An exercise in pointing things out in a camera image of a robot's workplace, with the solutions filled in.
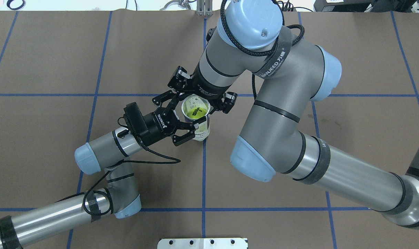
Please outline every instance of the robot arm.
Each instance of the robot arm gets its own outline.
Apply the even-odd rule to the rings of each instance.
[[[278,40],[294,36],[285,27],[273,26],[282,21],[278,12],[270,1],[233,1],[226,10],[231,31],[219,21],[194,72],[201,75],[194,85],[204,85],[199,88],[205,90],[200,95],[207,98],[211,98],[208,89],[213,94],[227,90],[244,70],[265,79],[233,149],[232,165],[263,182],[270,181],[276,172],[289,175],[359,202],[397,225],[419,229],[419,151],[407,175],[399,176],[296,130],[308,101],[322,100],[336,87],[341,65],[324,49],[305,40],[293,45],[290,52],[279,50]],[[274,54],[248,55],[233,44],[233,36],[254,52],[274,49]],[[269,64],[274,58],[280,62],[279,52],[287,56],[282,58],[284,63]]]

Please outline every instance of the hole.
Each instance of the hole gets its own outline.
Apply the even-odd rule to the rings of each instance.
[[[265,36],[267,36],[268,35],[268,30],[266,29],[266,28],[264,28],[263,30],[262,30],[262,37],[265,37]]]

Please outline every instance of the cable strap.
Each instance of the cable strap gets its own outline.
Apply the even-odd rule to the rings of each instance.
[[[96,195],[93,191],[90,191],[88,193],[88,195],[86,196],[86,201],[88,202],[90,212],[93,213],[91,214],[91,223],[97,222],[98,220],[100,220],[100,215],[96,214],[100,214],[100,209],[99,205],[97,204]]]
[[[290,52],[293,43],[292,37],[293,36],[291,30],[285,26],[282,26],[280,34],[276,39],[276,43],[274,44],[274,52],[268,56],[265,65],[263,65],[262,68],[260,68],[260,70],[254,74],[261,77],[262,79],[267,79],[273,76],[282,66],[282,63],[285,61]]]
[[[23,249],[17,238],[11,216],[8,215],[0,219],[0,234],[3,249]]]

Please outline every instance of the gray metal tube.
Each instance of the gray metal tube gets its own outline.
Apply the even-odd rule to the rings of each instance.
[[[108,200],[101,194],[94,195],[99,209],[102,212],[108,210],[110,206]],[[22,247],[70,230],[78,225],[90,223],[91,216],[83,210],[82,201],[83,195],[80,195],[13,217],[12,223]]]
[[[102,170],[106,167],[113,166],[120,160],[123,160],[142,149],[131,134],[127,134],[123,138],[115,138],[113,136],[113,134],[119,134],[119,132],[124,130],[125,128],[120,127],[113,132],[107,133],[102,137],[89,142]]]
[[[330,146],[328,170],[314,186],[377,211],[395,208],[402,199],[402,183],[385,172]]]

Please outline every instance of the black cable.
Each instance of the black cable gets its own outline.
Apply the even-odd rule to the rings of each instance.
[[[246,47],[243,47],[234,37],[233,33],[231,33],[230,28],[228,27],[228,24],[226,22],[226,16],[225,16],[225,5],[227,0],[222,0],[222,6],[220,7],[220,19],[222,21],[223,29],[225,30],[226,35],[230,39],[230,41],[242,52],[246,53],[247,55],[251,56],[268,56],[273,54],[274,50],[268,50],[266,52],[254,52]]]
[[[179,162],[181,162],[180,159],[171,157],[171,156],[165,156],[162,155],[160,153],[157,153],[156,151],[151,150],[150,148],[148,148],[147,146],[144,145],[142,139],[140,137],[137,137],[137,142],[139,142],[139,145],[146,151],[148,151],[149,153],[152,153],[156,156],[160,156],[162,158],[168,159],[168,160],[172,160],[173,162],[146,162],[146,161],[139,161],[139,162],[143,162],[142,164],[178,164]]]
[[[254,74],[252,74],[251,85],[252,85],[252,96],[254,96],[254,100],[255,100],[255,98],[257,98],[257,92],[255,91],[255,75]]]
[[[306,10],[309,10],[311,12],[315,12],[315,11],[313,11],[313,10],[311,10],[309,8],[305,8],[305,7],[292,7],[292,8],[290,8],[290,10],[293,11],[295,8],[306,9]]]
[[[105,215],[105,214],[108,214],[108,212],[110,212],[111,211],[111,213],[113,213],[113,211],[112,211],[112,209],[113,209],[113,200],[111,199],[111,195],[109,195],[108,193],[105,193],[105,192],[102,192],[102,191],[97,191],[97,190],[93,190],[109,173],[110,173],[111,171],[108,171],[107,173],[105,173],[100,179],[99,179],[99,181],[97,181],[85,194],[84,194],[84,196],[83,196],[83,200],[82,200],[82,208],[83,208],[83,210],[87,213],[87,214],[89,214],[89,215],[98,215],[98,216],[102,216],[102,215]],[[93,212],[91,212],[91,211],[89,211],[87,208],[86,208],[86,197],[88,196],[88,194],[90,194],[90,192],[91,191],[93,191],[93,194],[101,194],[101,195],[103,195],[107,200],[108,200],[108,202],[110,203],[110,206],[109,206],[109,208],[105,211],[105,212],[102,212],[102,213],[93,213]]]
[[[294,46],[295,44],[298,44],[298,42],[303,38],[303,35],[305,35],[305,28],[300,24],[293,24],[287,27],[290,29],[293,29],[293,28],[300,29],[299,35],[293,40],[292,46]]]
[[[57,201],[57,202],[61,202],[61,201],[67,200],[67,199],[69,199],[69,198],[76,197],[76,196],[79,196],[79,195],[84,194],[84,193],[85,193],[85,192],[81,192],[81,193],[78,193],[78,194],[72,194],[72,195],[67,196],[67,197],[65,197],[65,198],[63,198],[63,199],[61,199],[61,200],[59,200],[59,201]]]

